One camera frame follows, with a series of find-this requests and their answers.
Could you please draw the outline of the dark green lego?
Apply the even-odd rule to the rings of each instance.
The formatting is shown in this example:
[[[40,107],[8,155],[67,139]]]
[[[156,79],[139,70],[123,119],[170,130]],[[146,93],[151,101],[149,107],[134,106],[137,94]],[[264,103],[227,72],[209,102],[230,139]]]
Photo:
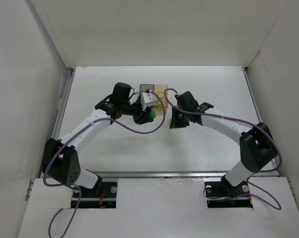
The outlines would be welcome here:
[[[149,116],[150,116],[150,118],[151,118],[152,120],[154,120],[154,119],[156,118],[156,113],[155,113],[155,111],[151,111],[150,114],[149,114]]]

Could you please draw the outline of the lime lego brick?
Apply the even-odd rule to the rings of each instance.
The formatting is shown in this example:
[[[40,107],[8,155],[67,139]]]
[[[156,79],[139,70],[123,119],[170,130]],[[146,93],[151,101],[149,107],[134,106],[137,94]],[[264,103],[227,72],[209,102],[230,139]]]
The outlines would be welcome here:
[[[163,92],[157,92],[156,94],[159,96],[159,98],[161,98],[161,100],[164,100],[165,96]]]

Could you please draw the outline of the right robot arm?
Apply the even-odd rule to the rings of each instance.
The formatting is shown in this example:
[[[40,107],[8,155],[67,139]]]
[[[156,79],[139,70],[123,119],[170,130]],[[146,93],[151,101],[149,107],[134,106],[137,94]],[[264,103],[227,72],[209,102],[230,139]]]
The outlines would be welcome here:
[[[211,128],[239,145],[240,161],[222,178],[220,186],[229,190],[262,170],[277,155],[268,126],[226,116],[209,103],[199,104],[191,92],[175,94],[170,128],[185,128],[190,123]]]

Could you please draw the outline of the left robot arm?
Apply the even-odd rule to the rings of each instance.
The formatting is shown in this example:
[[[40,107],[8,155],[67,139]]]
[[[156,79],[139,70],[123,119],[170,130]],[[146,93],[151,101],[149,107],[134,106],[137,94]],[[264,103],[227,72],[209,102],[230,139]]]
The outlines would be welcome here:
[[[121,116],[131,116],[135,124],[152,122],[155,118],[152,107],[156,95],[151,90],[139,93],[135,102],[130,102],[131,86],[117,83],[112,94],[101,100],[92,113],[75,129],[59,138],[50,138],[44,148],[42,172],[59,185],[80,186],[97,191],[102,178],[80,165],[79,154],[104,129],[116,123]]]

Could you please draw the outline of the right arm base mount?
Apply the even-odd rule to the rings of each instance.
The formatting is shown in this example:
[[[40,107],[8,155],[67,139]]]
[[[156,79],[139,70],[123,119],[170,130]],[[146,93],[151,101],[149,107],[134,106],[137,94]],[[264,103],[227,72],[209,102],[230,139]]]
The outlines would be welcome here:
[[[208,208],[253,208],[246,181],[236,187],[222,181],[206,181],[203,195]]]

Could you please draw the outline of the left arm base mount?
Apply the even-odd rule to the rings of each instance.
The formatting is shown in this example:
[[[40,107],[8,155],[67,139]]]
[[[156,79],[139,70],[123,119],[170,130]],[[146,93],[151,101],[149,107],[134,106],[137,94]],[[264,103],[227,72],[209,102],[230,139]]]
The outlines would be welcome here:
[[[97,193],[94,190],[81,187],[81,199],[78,208],[81,209],[115,209],[117,205],[117,181],[104,181]]]

